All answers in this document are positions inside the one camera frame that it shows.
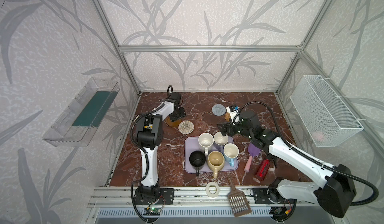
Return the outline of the multicolour woven round coaster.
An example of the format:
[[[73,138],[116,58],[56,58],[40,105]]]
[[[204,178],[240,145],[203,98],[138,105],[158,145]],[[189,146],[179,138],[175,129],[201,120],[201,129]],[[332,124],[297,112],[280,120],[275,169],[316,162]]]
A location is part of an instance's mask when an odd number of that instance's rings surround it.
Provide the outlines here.
[[[179,132],[183,135],[187,135],[193,132],[195,126],[191,121],[183,121],[179,124]]]

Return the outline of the purple mug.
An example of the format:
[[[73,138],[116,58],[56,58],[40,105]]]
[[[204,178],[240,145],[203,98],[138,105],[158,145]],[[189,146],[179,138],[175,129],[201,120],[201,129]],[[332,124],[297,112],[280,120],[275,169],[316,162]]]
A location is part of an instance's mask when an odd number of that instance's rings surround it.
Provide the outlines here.
[[[225,135],[223,136],[221,132],[216,132],[214,134],[214,146],[223,153],[224,151],[224,146],[228,143],[229,141],[229,136]]]

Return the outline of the grey woven round coaster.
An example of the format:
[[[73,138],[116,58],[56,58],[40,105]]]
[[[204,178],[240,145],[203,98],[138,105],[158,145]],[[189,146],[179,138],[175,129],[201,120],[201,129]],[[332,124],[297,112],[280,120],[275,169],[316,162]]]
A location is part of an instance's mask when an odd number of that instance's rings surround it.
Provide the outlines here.
[[[225,115],[227,112],[226,110],[226,107],[222,104],[215,104],[212,106],[212,113],[215,115],[215,116],[223,116]]]

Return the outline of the white speckled mug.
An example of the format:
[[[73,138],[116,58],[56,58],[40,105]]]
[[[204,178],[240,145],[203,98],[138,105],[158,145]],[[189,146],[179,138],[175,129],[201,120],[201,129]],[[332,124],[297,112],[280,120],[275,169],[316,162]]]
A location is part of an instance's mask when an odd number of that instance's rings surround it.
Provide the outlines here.
[[[198,138],[199,149],[201,152],[208,156],[214,144],[214,137],[209,133],[203,133]]]

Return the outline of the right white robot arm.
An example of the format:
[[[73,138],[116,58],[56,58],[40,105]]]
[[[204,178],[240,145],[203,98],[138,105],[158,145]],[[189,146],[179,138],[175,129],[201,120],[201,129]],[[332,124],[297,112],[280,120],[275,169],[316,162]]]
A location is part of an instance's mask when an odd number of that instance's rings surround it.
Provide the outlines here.
[[[353,176],[342,164],[332,166],[290,144],[279,127],[275,132],[262,128],[255,113],[234,106],[228,107],[227,112],[230,121],[218,125],[224,136],[248,138],[252,146],[263,150],[269,158],[281,159],[311,179],[310,183],[276,179],[272,189],[277,196],[318,204],[337,218],[344,217],[351,206],[367,205],[378,198],[375,185]]]

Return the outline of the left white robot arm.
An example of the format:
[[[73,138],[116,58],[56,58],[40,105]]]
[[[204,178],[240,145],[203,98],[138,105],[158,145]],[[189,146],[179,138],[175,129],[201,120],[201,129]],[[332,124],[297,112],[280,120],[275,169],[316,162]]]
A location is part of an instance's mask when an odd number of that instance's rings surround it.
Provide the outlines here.
[[[140,114],[132,124],[131,142],[142,154],[143,171],[139,182],[145,187],[158,185],[157,152],[164,137],[163,121],[169,118],[171,122],[176,122],[186,116],[182,100],[180,93],[170,93],[158,107]]]

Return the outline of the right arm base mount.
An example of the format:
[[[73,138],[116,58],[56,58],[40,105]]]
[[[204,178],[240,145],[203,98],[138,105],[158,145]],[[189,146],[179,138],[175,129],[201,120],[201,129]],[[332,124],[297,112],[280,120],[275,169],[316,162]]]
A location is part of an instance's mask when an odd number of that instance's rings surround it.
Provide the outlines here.
[[[257,187],[250,190],[250,195],[254,198],[255,204],[293,204],[295,199],[284,199],[278,192],[278,184],[283,179],[277,178],[268,187]]]

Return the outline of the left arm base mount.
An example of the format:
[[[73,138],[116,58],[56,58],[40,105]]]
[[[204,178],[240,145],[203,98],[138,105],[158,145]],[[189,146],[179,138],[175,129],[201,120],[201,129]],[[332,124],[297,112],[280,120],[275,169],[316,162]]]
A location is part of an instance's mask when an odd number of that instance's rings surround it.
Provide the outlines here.
[[[136,205],[149,205],[154,203],[156,205],[172,205],[174,202],[175,189],[173,188],[160,188],[159,186],[143,186],[140,185],[134,194]]]

